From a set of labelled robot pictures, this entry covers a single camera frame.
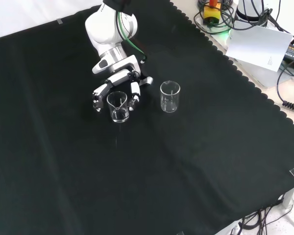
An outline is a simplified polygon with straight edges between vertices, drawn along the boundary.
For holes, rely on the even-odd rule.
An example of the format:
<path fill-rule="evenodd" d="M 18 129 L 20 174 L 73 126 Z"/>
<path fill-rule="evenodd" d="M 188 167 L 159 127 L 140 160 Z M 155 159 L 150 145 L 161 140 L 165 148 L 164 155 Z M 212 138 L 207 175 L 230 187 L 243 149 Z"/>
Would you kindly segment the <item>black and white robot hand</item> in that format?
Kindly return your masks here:
<path fill-rule="evenodd" d="M 93 73 L 96 72 L 96 69 L 98 69 L 99 72 L 111 72 L 111 76 L 108 77 L 101 86 L 93 91 L 93 108 L 98 112 L 101 111 L 104 107 L 104 99 L 110 93 L 110 90 L 113 87 L 129 81 L 132 98 L 128 101 L 128 108 L 130 111 L 133 111 L 139 104 L 141 98 L 140 87 L 151 85 L 153 83 L 153 78 L 143 75 L 139 63 L 134 55 L 110 65 L 110 62 L 112 61 L 112 56 L 106 55 L 93 68 Z"/>

